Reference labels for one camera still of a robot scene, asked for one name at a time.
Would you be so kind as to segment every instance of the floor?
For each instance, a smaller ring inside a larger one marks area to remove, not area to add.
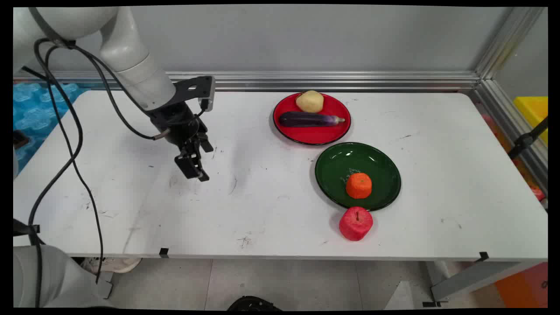
[[[143,259],[115,274],[109,300],[118,308],[224,311],[243,295],[283,311],[384,309],[401,281],[414,308],[431,301],[423,262]],[[494,285],[443,308],[504,307]]]

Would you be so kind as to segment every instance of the eggplant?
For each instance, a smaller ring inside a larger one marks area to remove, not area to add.
[[[284,127],[325,127],[336,126],[338,123],[344,122],[345,119],[334,115],[285,112],[278,117],[278,121]]]

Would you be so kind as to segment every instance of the plate rim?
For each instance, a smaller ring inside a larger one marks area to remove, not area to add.
[[[400,195],[400,189],[401,189],[402,184],[403,184],[403,180],[402,180],[402,177],[400,176],[399,168],[396,167],[395,162],[393,162],[393,160],[392,160],[387,154],[385,154],[383,151],[379,150],[379,149],[376,148],[376,147],[373,147],[373,146],[370,146],[370,145],[368,145],[368,144],[365,144],[365,143],[356,142],[356,141],[341,142],[341,143],[337,143],[337,144],[335,144],[335,145],[331,145],[331,146],[329,146],[328,148],[326,148],[325,150],[323,150],[323,152],[321,152],[321,154],[320,154],[319,157],[317,158],[317,161],[315,161],[315,181],[317,181],[317,185],[319,186],[319,188],[321,189],[321,191],[323,192],[323,194],[325,194],[325,196],[327,196],[328,199],[330,199],[331,201],[333,201],[333,202],[336,203],[337,205],[342,206],[343,208],[347,209],[347,207],[346,207],[345,205],[343,205],[343,204],[341,204],[340,202],[338,202],[337,200],[333,199],[329,194],[327,194],[327,193],[325,192],[325,190],[324,190],[323,187],[321,186],[321,183],[319,182],[319,178],[317,177],[317,164],[318,164],[319,160],[321,159],[321,157],[323,156],[323,154],[326,152],[326,150],[328,150],[328,149],[330,149],[330,148],[332,148],[332,147],[334,147],[334,146],[345,145],[345,144],[349,144],[349,143],[350,143],[350,144],[356,144],[356,143],[357,143],[357,144],[360,144],[360,145],[365,145],[365,146],[368,146],[368,147],[370,147],[370,148],[373,148],[374,150],[377,150],[377,151],[381,152],[383,155],[385,155],[385,156],[389,159],[389,161],[391,161],[391,163],[393,163],[393,165],[395,166],[396,174],[399,176],[399,187],[398,187],[398,190],[397,190],[395,196],[394,196],[391,200],[389,200],[388,202],[386,202],[385,204],[383,204],[383,205],[381,205],[381,206],[379,206],[379,207],[377,207],[377,208],[375,208],[375,209],[366,209],[366,210],[367,210],[367,211],[377,211],[377,210],[380,210],[380,209],[385,208],[386,206],[389,206],[391,203],[393,203],[393,201],[396,200],[397,197],[399,197],[399,195]]]
[[[276,130],[278,130],[278,132],[279,132],[280,134],[282,134],[282,136],[285,136],[286,138],[292,140],[293,142],[301,143],[301,144],[303,144],[303,145],[308,145],[308,146],[324,146],[324,145],[327,145],[327,144],[329,144],[329,143],[333,143],[333,142],[335,142],[335,141],[340,140],[342,137],[344,137],[344,136],[348,133],[348,131],[350,130],[350,126],[352,125],[352,116],[350,115],[350,111],[348,110],[348,108],[346,107],[346,105],[344,105],[344,103],[342,103],[340,100],[338,100],[338,99],[335,98],[334,96],[330,96],[330,95],[328,95],[328,94],[321,93],[321,94],[323,94],[323,95],[326,95],[326,96],[328,96],[328,97],[331,97],[331,98],[337,100],[339,103],[342,104],[342,106],[344,106],[344,108],[346,108],[346,111],[348,112],[348,117],[349,117],[349,120],[348,120],[348,129],[346,129],[346,131],[344,131],[344,133],[343,133],[340,137],[338,137],[338,138],[336,138],[336,139],[334,139],[334,140],[332,140],[332,141],[325,142],[325,143],[308,143],[308,142],[298,141],[298,140],[296,140],[296,139],[294,139],[294,138],[288,137],[285,133],[283,133],[283,132],[280,130],[280,128],[278,128],[278,125],[276,124],[276,119],[274,119],[274,113],[276,112],[276,109],[278,108],[278,105],[280,105],[280,103],[281,103],[282,101],[284,101],[285,99],[289,98],[290,96],[296,95],[296,94],[300,94],[300,95],[301,95],[301,94],[303,94],[303,92],[298,92],[298,93],[294,93],[294,94],[290,94],[290,95],[286,96],[285,98],[283,98],[282,100],[280,100],[280,101],[278,102],[278,104],[276,104],[276,106],[274,107],[274,109],[272,110],[272,122],[274,123],[274,126],[276,127]]]

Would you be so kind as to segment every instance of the table leg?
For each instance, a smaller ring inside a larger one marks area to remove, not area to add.
[[[533,267],[540,262],[477,262],[431,287],[435,301],[449,300]]]

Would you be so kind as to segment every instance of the gray wall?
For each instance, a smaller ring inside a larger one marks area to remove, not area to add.
[[[472,70],[506,7],[232,4],[132,8],[166,71]],[[99,51],[101,35],[78,44]],[[77,52],[55,70],[92,70]]]
[[[512,100],[517,96],[548,96],[547,8],[510,55],[496,80]]]

